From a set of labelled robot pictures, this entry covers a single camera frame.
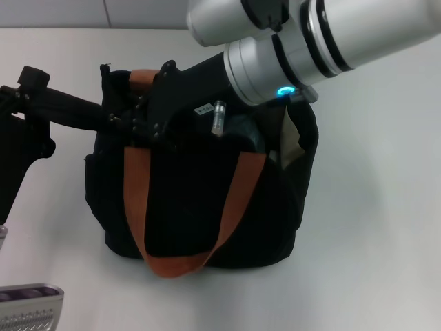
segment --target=black plastic part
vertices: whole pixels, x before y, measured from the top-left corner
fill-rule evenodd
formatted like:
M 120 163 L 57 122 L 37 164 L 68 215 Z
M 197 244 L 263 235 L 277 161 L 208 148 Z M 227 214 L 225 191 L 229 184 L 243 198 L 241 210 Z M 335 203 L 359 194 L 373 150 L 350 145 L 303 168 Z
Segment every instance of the black plastic part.
M 143 97 L 138 125 L 146 122 L 147 137 L 157 143 L 185 140 L 185 135 L 211 136 L 213 112 L 197 114 L 194 109 L 221 100 L 227 104 L 227 118 L 243 113 L 251 107 L 245 105 L 229 83 L 223 53 L 188 70 L 180 71 L 174 61 L 161 68 L 152 89 Z
M 303 37 L 305 38 L 308 46 L 309 53 L 311 54 L 317 69 L 327 78 L 337 76 L 334 74 L 323 61 L 320 52 L 318 51 L 316 41 L 314 40 L 314 34 L 309 23 L 309 4 L 311 0 L 305 1 L 300 7 L 300 26 L 302 28 Z
M 28 114 L 82 130 L 102 131 L 107 116 L 100 105 L 46 88 L 30 93 Z
M 242 0 L 242 6 L 251 22 L 261 30 L 271 28 L 280 32 L 289 18 L 288 0 Z
M 51 157 L 55 142 L 49 123 L 9 115 L 0 121 L 0 224 L 8 218 L 28 168 L 38 159 Z
M 24 66 L 18 83 L 25 90 L 42 90 L 48 86 L 50 75 L 40 69 Z
M 285 76 L 297 88 L 306 88 L 307 86 L 297 78 L 296 74 L 291 69 L 291 66 L 288 62 L 288 58 L 285 54 L 285 51 L 283 50 L 282 41 L 280 40 L 278 34 L 273 34 L 272 40 L 273 40 L 274 50 L 276 51 L 277 60 L 280 66 L 282 67 Z
M 343 56 L 338 49 L 336 41 L 332 36 L 331 28 L 329 27 L 328 18 L 326 15 L 325 0 L 317 0 L 317 15 L 318 21 L 320 22 L 320 28 L 322 29 L 323 37 L 325 38 L 326 46 L 331 53 L 332 59 L 343 72 L 353 70 L 353 68 L 351 68 L 346 63 L 345 59 L 343 59 Z

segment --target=small label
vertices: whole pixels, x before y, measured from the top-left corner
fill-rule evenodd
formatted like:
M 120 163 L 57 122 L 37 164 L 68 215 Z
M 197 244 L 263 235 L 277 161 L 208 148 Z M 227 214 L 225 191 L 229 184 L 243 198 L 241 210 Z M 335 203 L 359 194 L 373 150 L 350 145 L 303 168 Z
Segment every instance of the small label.
M 213 110 L 214 110 L 213 105 L 210 103 L 207 103 L 206 105 L 203 105 L 202 107 L 196 108 L 194 111 L 198 115 L 204 115 L 204 114 L 207 114 L 208 112 L 212 112 Z

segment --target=silver cylinder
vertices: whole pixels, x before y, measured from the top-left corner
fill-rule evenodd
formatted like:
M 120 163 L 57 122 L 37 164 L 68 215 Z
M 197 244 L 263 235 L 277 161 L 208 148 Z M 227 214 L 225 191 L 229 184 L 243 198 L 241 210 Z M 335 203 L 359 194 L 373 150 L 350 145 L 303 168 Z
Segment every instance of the silver cylinder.
M 227 105 L 223 101 L 217 101 L 214 104 L 214 118 L 212 134 L 220 137 L 223 134 L 223 125 L 225 122 L 225 113 L 227 112 Z

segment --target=metal grater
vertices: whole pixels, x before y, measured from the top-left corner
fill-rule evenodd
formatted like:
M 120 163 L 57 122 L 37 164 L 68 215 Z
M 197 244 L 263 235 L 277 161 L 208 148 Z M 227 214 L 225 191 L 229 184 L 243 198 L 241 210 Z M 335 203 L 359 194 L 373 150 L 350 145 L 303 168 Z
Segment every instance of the metal grater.
M 5 241 L 6 235 L 8 234 L 8 229 L 2 225 L 0 225 L 0 249 Z
M 48 284 L 0 288 L 0 331 L 54 331 L 64 291 Z

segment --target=black ring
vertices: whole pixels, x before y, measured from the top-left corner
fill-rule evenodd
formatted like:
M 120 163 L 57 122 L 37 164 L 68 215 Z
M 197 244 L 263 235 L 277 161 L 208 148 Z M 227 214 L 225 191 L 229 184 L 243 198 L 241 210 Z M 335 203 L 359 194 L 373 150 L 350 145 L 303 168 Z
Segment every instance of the black ring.
M 332 36 L 331 28 L 329 27 L 328 18 L 326 15 L 325 0 L 317 0 L 317 16 L 322 29 L 323 38 L 325 38 L 325 43 L 326 46 L 328 46 L 332 59 L 343 72 L 353 70 L 353 68 L 349 67 L 349 65 L 346 63 L 345 59 L 343 59 L 336 41 Z
M 322 56 L 320 55 L 320 52 L 317 48 L 316 41 L 314 39 L 311 24 L 309 23 L 310 2 L 311 0 L 305 1 L 300 7 L 300 24 L 303 32 L 303 37 L 305 38 L 309 53 L 311 53 L 312 59 L 314 60 L 317 69 L 319 69 L 323 76 L 327 78 L 332 78 L 337 75 L 334 74 L 323 61 Z
M 288 62 L 287 55 L 285 54 L 285 51 L 283 50 L 283 44 L 280 40 L 280 37 L 278 34 L 273 34 L 273 46 L 274 50 L 276 51 L 277 60 L 282 67 L 283 72 L 285 73 L 285 76 L 288 78 L 288 80 L 297 88 L 306 88 L 307 86 L 302 83 L 292 71 L 291 66 Z

